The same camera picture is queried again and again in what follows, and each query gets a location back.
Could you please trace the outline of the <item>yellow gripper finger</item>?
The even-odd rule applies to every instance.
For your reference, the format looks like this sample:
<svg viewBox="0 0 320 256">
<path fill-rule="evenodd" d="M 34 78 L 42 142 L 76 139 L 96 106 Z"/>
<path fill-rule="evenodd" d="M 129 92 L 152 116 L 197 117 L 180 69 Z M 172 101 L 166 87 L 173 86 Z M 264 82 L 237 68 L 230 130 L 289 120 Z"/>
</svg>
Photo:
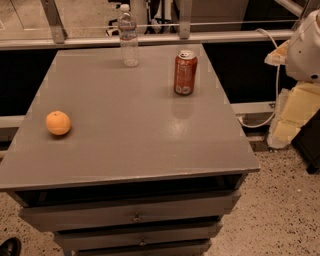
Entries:
<svg viewBox="0 0 320 256">
<path fill-rule="evenodd" d="M 289 41 L 285 41 L 284 43 L 282 43 L 266 56 L 264 62 L 272 66 L 285 65 L 288 45 Z"/>
<path fill-rule="evenodd" d="M 267 136 L 268 146 L 282 149 L 289 145 L 319 109 L 319 84 L 298 82 L 291 90 L 282 89 Z"/>
</svg>

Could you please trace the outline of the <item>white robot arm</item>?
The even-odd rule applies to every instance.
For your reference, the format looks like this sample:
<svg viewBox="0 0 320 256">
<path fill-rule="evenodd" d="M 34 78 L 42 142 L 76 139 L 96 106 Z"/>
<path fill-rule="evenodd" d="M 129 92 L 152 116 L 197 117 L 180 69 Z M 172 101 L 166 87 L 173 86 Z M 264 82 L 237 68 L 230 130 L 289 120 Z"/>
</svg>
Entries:
<svg viewBox="0 0 320 256">
<path fill-rule="evenodd" d="M 320 109 L 320 10 L 303 20 L 292 37 L 265 58 L 272 66 L 285 66 L 286 75 L 297 81 L 283 89 L 276 100 L 267 143 L 286 147 Z"/>
</svg>

